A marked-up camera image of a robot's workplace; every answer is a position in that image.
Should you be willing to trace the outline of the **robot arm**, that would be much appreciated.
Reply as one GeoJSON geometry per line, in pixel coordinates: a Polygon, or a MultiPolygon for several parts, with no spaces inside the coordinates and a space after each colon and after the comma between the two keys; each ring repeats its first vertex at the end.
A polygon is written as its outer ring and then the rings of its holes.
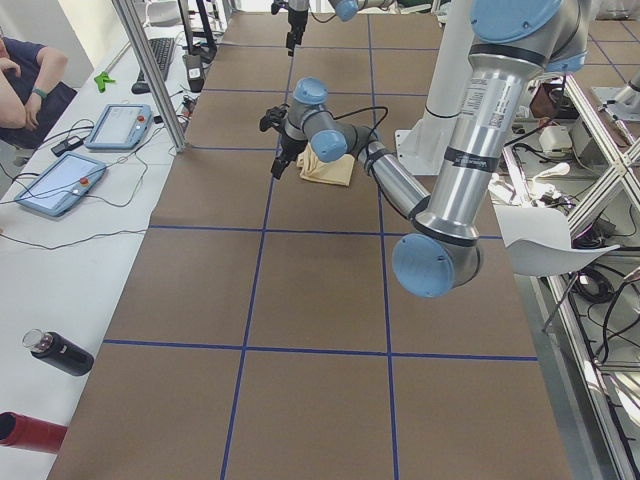
{"type": "MultiPolygon", "coordinates": [[[[329,4],[334,10],[334,16],[346,22],[362,10],[368,8],[385,9],[390,7],[393,1],[331,0],[329,4]]],[[[276,15],[280,10],[287,11],[290,31],[286,35],[285,46],[287,54],[293,57],[296,47],[302,44],[309,14],[311,13],[310,2],[307,0],[273,1],[271,3],[271,14],[276,15]]]]}
{"type": "Polygon", "coordinates": [[[299,80],[289,105],[267,110],[261,130],[275,130],[281,152],[271,173],[280,177],[304,150],[324,163],[351,155],[360,161],[388,202],[414,227],[394,247],[399,283],[419,297],[439,297],[471,281],[482,265],[475,227],[518,101],[535,77],[579,70],[586,56],[587,1],[475,1],[471,75],[443,154],[433,191],[380,142],[372,127],[341,122],[326,106],[325,84],[299,80]]]}

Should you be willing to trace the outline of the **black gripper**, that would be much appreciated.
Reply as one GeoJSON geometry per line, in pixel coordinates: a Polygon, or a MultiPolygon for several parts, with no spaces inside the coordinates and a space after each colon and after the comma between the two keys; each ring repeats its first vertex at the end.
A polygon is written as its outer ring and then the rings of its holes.
{"type": "Polygon", "coordinates": [[[305,32],[308,21],[308,0],[273,0],[271,14],[277,14],[281,9],[288,12],[288,22],[291,31],[286,35],[286,48],[289,57],[293,57],[295,49],[301,44],[301,35],[305,32]]]}
{"type": "Polygon", "coordinates": [[[293,127],[287,128],[288,105],[281,104],[266,110],[259,120],[259,130],[266,132],[274,129],[280,135],[280,154],[274,159],[271,166],[271,175],[274,179],[280,179],[288,165],[296,161],[304,152],[306,141],[293,127]]]}

